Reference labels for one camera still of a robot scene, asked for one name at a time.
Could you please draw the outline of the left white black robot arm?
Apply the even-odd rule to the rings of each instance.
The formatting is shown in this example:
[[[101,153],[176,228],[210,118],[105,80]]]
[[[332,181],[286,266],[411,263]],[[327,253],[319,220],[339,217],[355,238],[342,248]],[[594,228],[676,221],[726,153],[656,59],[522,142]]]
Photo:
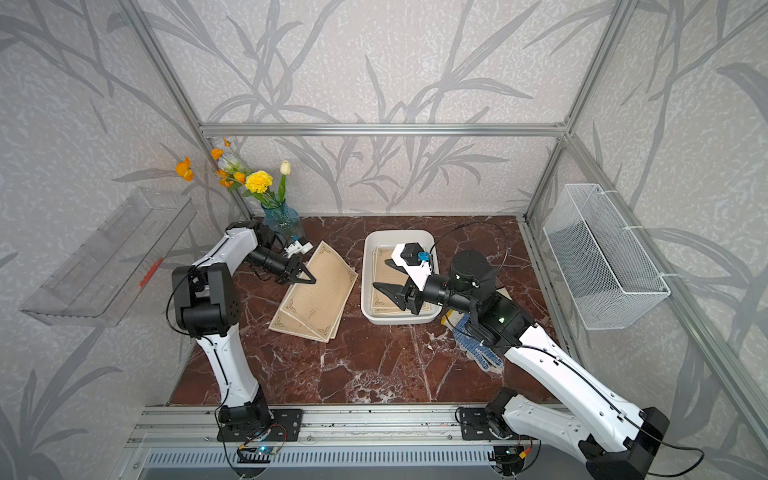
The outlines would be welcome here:
[[[273,423],[264,392],[246,360],[239,338],[240,297],[233,273],[246,262],[275,276],[278,284],[314,284],[303,262],[312,249],[304,237],[283,240],[283,251],[272,249],[277,234],[259,221],[230,224],[223,237],[190,266],[172,272],[175,331],[196,340],[218,383],[218,422],[232,430],[259,429]]]

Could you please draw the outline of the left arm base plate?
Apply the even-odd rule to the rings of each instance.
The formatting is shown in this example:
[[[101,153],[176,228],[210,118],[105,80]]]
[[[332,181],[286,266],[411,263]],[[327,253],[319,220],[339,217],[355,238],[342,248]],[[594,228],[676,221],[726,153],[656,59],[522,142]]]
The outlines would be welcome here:
[[[257,442],[296,442],[298,440],[304,411],[299,408],[278,408],[270,411],[270,418],[255,417],[219,420],[219,442],[237,442],[247,440]]]

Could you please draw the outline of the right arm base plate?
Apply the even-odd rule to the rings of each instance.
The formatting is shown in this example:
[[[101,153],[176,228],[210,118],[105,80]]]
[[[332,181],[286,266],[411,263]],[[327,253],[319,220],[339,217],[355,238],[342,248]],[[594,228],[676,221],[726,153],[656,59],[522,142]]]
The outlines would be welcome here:
[[[463,440],[505,440],[513,436],[502,416],[485,408],[458,407],[454,416]]]

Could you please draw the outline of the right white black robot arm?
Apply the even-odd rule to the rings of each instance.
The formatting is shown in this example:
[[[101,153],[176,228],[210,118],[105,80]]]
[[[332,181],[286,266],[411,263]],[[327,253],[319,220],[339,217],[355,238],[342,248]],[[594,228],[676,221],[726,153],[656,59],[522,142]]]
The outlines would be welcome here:
[[[585,464],[595,479],[643,479],[669,426],[654,407],[621,398],[575,362],[519,304],[497,290],[496,273],[475,250],[455,255],[448,275],[432,268],[416,242],[395,246],[386,265],[407,275],[402,285],[374,288],[413,314],[434,304],[468,315],[455,326],[472,340],[528,372],[566,407],[561,412],[504,388],[485,407],[490,431],[501,439],[541,440]]]

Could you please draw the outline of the white plastic storage box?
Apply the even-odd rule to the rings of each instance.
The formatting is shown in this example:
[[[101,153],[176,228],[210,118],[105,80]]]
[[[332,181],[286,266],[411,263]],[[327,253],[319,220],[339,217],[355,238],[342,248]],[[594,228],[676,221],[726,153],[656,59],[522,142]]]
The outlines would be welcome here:
[[[425,230],[379,230],[368,235],[363,250],[361,277],[361,311],[375,325],[402,326],[419,325],[433,321],[440,308],[425,304],[418,315],[408,310],[397,309],[392,314],[378,314],[373,309],[373,297],[378,294],[373,288],[375,264],[378,260],[375,251],[379,248],[393,250],[400,243],[419,243],[424,250],[429,250],[435,243],[434,237]]]

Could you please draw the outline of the beige stationery sheet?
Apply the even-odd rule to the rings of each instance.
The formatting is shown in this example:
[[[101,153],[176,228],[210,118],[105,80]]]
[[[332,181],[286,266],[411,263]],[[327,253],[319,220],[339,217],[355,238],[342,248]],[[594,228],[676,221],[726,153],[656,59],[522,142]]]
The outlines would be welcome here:
[[[269,324],[269,329],[309,340],[328,343],[336,337],[343,306],[314,306],[311,302],[285,300]]]
[[[320,242],[307,268],[315,277],[315,283],[293,285],[280,311],[328,342],[340,322],[358,274],[325,241]]]

